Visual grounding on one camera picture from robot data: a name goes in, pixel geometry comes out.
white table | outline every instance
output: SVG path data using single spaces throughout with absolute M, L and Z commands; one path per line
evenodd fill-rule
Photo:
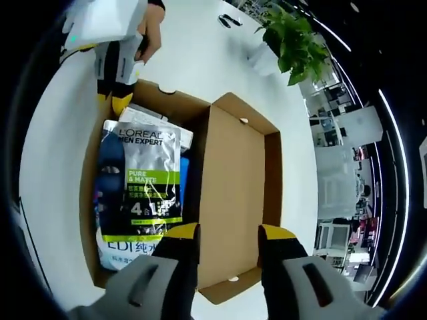
M 261 43 L 258 24 L 220 0 L 164 0 L 163 47 L 145 66 L 144 79 L 164 90 L 180 90 L 206 101 L 231 91 L 282 132 L 282 226 L 313 251 L 318 212 L 316 159 L 310 125 L 298 86 L 289 75 L 260 77 L 247 64 Z M 242 27 L 223 28 L 227 13 Z M 85 148 L 97 113 L 93 53 L 68 59 L 42 96 L 28 130 L 20 176 L 27 220 L 55 298 L 65 309 L 87 305 L 103 294 L 93 286 L 79 233 L 79 180 Z M 199 293 L 193 309 L 200 319 L 267 318 L 260 283 L 221 305 Z

person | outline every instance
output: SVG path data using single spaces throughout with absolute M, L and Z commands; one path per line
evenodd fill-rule
M 160 49 L 160 23 L 165 19 L 165 12 L 166 8 L 162 0 L 148 0 L 147 10 L 138 26 L 138 32 L 143 35 L 143 40 L 135 55 L 136 61 L 147 63 Z

blue product package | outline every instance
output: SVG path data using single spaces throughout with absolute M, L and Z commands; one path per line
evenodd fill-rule
M 180 176 L 179 176 L 179 185 L 181 187 L 181 207 L 184 205 L 184 194 L 185 194 L 185 185 L 187 184 L 187 172 L 188 172 L 189 160 L 187 158 L 181 157 L 180 165 Z

potted plant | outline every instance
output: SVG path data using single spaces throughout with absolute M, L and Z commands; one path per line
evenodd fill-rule
M 326 48 L 315 41 L 314 32 L 305 17 L 297 11 L 293 16 L 279 5 L 272 5 L 278 11 L 268 9 L 263 16 L 263 26 L 255 32 L 266 30 L 262 39 L 277 56 L 280 71 L 291 73 L 288 85 L 295 85 L 308 77 L 318 82 L 328 57 Z

